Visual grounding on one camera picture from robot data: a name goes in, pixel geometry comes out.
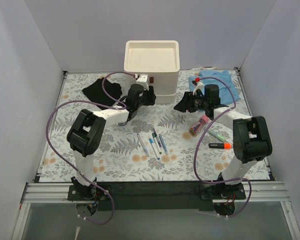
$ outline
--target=marker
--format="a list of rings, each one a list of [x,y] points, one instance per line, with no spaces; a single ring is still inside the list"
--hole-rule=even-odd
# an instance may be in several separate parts
[[[163,146],[163,150],[164,150],[164,152],[165,152],[165,155],[168,155],[168,150],[167,150],[166,144],[165,144],[164,139],[162,138],[162,135],[161,135],[161,134],[159,134],[159,138],[160,138],[160,141],[161,141],[161,143],[162,143],[162,146]]]
[[[158,149],[159,154],[162,154],[162,151],[161,151],[161,149],[160,149],[160,147],[159,147],[158,140],[157,140],[157,138],[156,138],[156,136],[155,136],[154,133],[152,133],[152,137],[153,137],[154,143],[155,143],[155,145],[156,145],[156,149]]]
[[[139,141],[140,141],[140,144],[141,144],[141,146],[142,146],[142,148],[143,148],[143,151],[144,151],[145,155],[146,155],[147,157],[150,157],[150,154],[149,154],[149,152],[148,152],[148,150],[147,150],[147,148],[146,148],[144,142],[142,141],[140,135],[137,134],[136,136],[138,137],[138,139],[139,139]]]
[[[222,135],[220,135],[219,133],[212,131],[212,130],[208,130],[208,133],[211,134],[212,136],[214,136],[216,139],[220,140],[221,142],[225,142],[226,138]]]
[[[152,138],[149,138],[149,141],[150,141],[150,144],[151,144],[151,147],[153,149],[153,152],[154,152],[154,155],[155,155],[156,159],[160,160],[160,157],[158,156],[157,150],[156,150],[155,145],[154,145],[154,141],[152,141]]]
[[[209,143],[211,149],[232,149],[231,143]]]
[[[156,140],[158,141],[158,144],[159,144],[159,147],[160,147],[160,151],[161,151],[161,142],[160,142],[160,139],[158,137],[157,131],[156,131],[155,128],[152,128],[152,130],[153,130],[153,133],[155,135]]]

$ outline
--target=gray wall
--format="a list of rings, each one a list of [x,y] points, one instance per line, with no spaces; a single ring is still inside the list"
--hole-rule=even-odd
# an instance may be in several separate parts
[[[62,71],[22,0],[0,0],[0,240],[10,239]]]
[[[266,117],[269,163],[300,227],[300,0],[277,0],[241,69],[254,115]]]
[[[180,67],[240,67],[275,0],[24,0],[63,70],[122,70],[129,40],[176,40]]]

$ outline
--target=black marker with orange cap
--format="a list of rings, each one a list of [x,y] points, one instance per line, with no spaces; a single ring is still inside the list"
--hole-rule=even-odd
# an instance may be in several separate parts
[[[232,149],[231,143],[209,143],[211,149]]]

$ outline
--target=folded towel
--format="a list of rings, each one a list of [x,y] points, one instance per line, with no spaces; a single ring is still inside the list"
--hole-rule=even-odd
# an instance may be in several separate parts
[[[215,77],[217,79],[224,81],[225,84],[227,84],[228,87],[231,89],[235,101],[237,102],[238,100],[240,100],[238,91],[237,91],[234,83],[232,82],[231,75],[229,74],[229,72],[227,70],[224,70],[224,71],[205,70],[205,71],[199,72],[199,76],[189,77],[188,80],[189,80],[190,91],[193,91],[195,89],[195,86],[193,85],[192,81],[198,77],[199,78]],[[208,85],[208,84],[218,85],[219,97],[221,98],[221,104],[228,105],[228,104],[232,104],[234,102],[227,87],[225,85],[223,85],[221,82],[219,82],[218,80],[208,78],[208,79],[203,79],[201,81],[203,82],[204,85]]]

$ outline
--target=black cloth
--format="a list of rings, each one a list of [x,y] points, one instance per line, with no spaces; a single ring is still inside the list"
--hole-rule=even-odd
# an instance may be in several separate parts
[[[82,92],[86,97],[94,103],[103,104],[107,106],[112,106],[116,101],[108,97],[102,89],[102,81],[104,78],[97,79],[90,86],[82,89]],[[121,97],[122,91],[119,83],[111,83],[108,79],[104,82],[104,88],[106,92],[113,98],[119,99]],[[100,109],[107,109],[106,107],[99,106]]]

